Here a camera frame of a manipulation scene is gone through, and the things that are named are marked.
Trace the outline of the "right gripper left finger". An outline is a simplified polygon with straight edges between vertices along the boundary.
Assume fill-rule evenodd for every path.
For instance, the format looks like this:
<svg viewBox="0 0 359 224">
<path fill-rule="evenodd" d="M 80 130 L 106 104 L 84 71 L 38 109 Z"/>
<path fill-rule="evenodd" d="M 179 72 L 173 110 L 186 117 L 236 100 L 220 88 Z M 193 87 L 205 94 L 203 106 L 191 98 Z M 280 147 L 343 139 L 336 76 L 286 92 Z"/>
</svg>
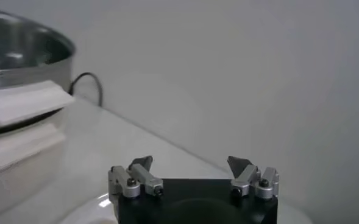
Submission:
<svg viewBox="0 0 359 224">
<path fill-rule="evenodd" d="M 153 162 L 151 155 L 135 158 L 127 168 L 112 166 L 108 171 L 108 196 L 110 201 L 120 198 L 134 200 L 143 194 L 160 198 L 164 194 L 161 178 L 150 173 Z"/>
</svg>

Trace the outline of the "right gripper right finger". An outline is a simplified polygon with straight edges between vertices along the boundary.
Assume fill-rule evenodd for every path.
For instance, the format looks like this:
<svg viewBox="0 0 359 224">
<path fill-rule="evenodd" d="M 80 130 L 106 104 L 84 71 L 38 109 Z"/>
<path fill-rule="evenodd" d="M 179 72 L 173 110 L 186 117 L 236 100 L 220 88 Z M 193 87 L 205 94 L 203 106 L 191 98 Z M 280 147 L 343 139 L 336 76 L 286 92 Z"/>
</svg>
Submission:
<svg viewBox="0 0 359 224">
<path fill-rule="evenodd" d="M 279 196 L 279 173 L 275 168 L 267 167 L 261 172 L 248 159 L 234 156 L 229 156 L 227 163 L 234 177 L 230 181 L 233 197 L 246 197 L 250 191 L 262 200 L 271 200 Z"/>
</svg>

